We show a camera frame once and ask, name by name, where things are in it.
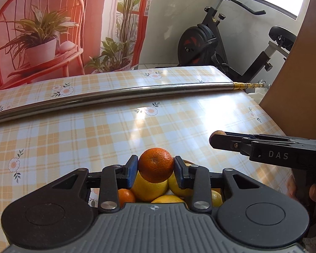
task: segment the checkered tablecloth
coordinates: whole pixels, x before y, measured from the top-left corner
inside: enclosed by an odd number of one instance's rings
[[[144,85],[229,82],[214,67],[166,68],[55,79],[0,91],[0,110],[66,95]],[[283,135],[243,91],[187,94],[52,112],[0,124],[0,217],[4,208],[79,167],[101,171],[162,147],[212,172],[233,167],[286,192],[290,170],[212,149],[216,130]],[[8,245],[0,225],[0,251]]]

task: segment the silver tube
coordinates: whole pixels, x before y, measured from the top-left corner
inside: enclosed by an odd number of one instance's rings
[[[144,86],[85,93],[46,100],[29,105],[22,105],[16,108],[0,111],[0,123],[25,118],[28,116],[44,114],[47,112],[78,108],[87,105],[105,104],[109,102],[126,101],[146,97],[212,92],[221,90],[234,90],[234,83],[180,83],[175,85]]]

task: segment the gray ribbed plate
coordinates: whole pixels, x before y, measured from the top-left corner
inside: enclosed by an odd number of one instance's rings
[[[30,253],[9,246],[4,253]],[[206,214],[190,212],[182,203],[127,203],[113,214],[99,215],[75,242],[42,253],[303,253],[293,245],[279,250],[255,250],[224,236]]]

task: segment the exercise bike seat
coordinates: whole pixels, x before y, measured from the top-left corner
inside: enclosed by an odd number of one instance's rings
[[[279,26],[274,26],[270,29],[269,37],[277,42],[280,47],[283,47],[288,51],[291,51],[296,40],[295,34]]]

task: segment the stationary bike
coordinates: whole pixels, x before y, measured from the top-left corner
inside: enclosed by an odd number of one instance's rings
[[[223,0],[216,0],[214,7],[206,7],[207,13],[202,23],[196,27],[188,28],[181,36],[178,45],[178,66],[204,66],[213,65],[235,82],[251,82],[251,80],[265,68],[266,71],[272,69],[268,63],[270,57],[279,51],[286,59],[288,52],[296,40],[296,36],[289,30],[282,27],[272,27],[269,31],[270,38],[277,45],[269,41],[268,47],[260,53],[247,71],[241,75],[228,65],[226,52],[218,29],[218,25],[226,17],[219,13],[218,18],[215,15]],[[246,9],[253,15],[264,15],[265,10],[253,11],[238,0],[228,0],[242,8]]]

